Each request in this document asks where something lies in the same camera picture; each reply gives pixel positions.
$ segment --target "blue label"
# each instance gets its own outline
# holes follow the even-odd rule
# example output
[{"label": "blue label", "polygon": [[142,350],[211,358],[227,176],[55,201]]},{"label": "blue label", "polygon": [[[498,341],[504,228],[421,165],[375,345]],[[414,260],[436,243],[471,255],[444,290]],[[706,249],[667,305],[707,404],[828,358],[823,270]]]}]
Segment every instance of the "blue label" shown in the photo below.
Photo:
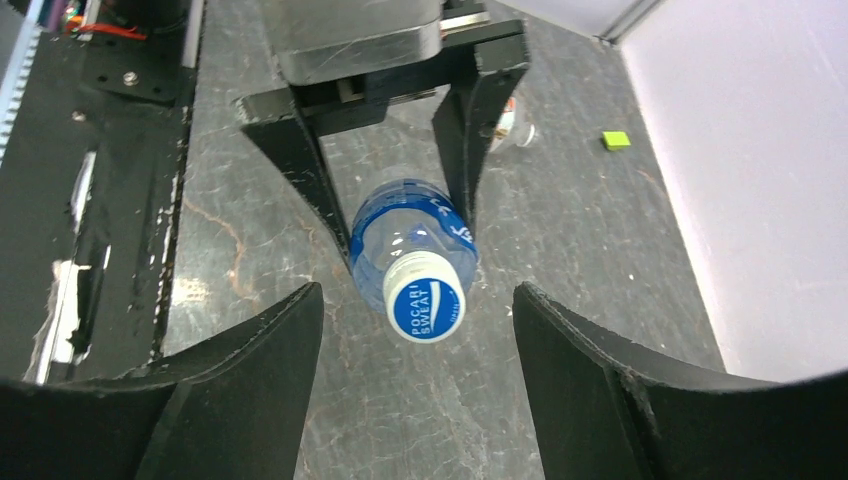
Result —
[{"label": "blue label", "polygon": [[468,247],[474,252],[474,256],[477,256],[477,248],[474,246],[471,231],[465,226],[462,217],[453,209],[450,200],[439,193],[436,186],[428,182],[405,179],[390,182],[378,188],[356,214],[353,232],[351,232],[351,264],[356,263],[356,259],[365,247],[362,243],[362,235],[368,225],[380,215],[396,208],[421,210],[438,219],[445,233]]},{"label": "blue label", "polygon": [[411,282],[394,304],[395,320],[410,337],[439,338],[459,319],[459,297],[447,283],[433,278]]}]

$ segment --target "cable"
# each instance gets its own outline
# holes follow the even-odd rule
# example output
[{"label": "cable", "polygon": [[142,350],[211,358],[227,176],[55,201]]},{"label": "cable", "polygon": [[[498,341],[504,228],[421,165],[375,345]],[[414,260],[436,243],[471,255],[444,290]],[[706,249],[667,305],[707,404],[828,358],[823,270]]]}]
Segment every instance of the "cable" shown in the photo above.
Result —
[{"label": "cable", "polygon": [[121,28],[106,23],[92,23],[91,25],[83,25],[74,29],[74,33],[107,33],[109,35],[117,35],[119,37],[131,38],[133,40],[147,40],[147,35],[136,33],[138,27]]}]

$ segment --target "bottle cap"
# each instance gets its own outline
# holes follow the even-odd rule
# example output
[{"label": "bottle cap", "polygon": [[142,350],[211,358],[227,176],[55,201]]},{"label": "bottle cap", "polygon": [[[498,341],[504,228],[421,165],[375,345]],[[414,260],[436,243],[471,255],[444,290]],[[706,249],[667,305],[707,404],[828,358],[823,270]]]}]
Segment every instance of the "bottle cap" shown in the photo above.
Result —
[{"label": "bottle cap", "polygon": [[525,138],[523,141],[518,142],[516,145],[522,148],[526,147],[530,145],[530,142],[532,142],[534,138],[536,138],[536,125],[531,123],[530,128],[527,130],[527,138]]},{"label": "bottle cap", "polygon": [[433,252],[400,257],[383,279],[386,314],[398,334],[415,343],[450,336],[465,316],[465,294],[453,265]]}]

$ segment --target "small green cube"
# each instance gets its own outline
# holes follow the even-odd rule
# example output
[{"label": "small green cube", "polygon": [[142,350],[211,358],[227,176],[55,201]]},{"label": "small green cube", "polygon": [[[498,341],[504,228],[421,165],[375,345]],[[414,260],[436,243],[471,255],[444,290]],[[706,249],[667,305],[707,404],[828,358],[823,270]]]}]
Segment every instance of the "small green cube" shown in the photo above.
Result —
[{"label": "small green cube", "polygon": [[604,132],[604,146],[614,152],[630,146],[630,137],[626,132]]}]

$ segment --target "bolt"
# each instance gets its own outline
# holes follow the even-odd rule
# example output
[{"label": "bolt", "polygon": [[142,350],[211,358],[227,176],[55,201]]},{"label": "bolt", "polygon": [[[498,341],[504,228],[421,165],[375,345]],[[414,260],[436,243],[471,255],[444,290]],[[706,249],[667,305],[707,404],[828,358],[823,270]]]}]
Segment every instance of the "bolt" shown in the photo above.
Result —
[{"label": "bolt", "polygon": [[124,74],[124,85],[134,87],[138,85],[138,74],[135,72],[127,72]]}]

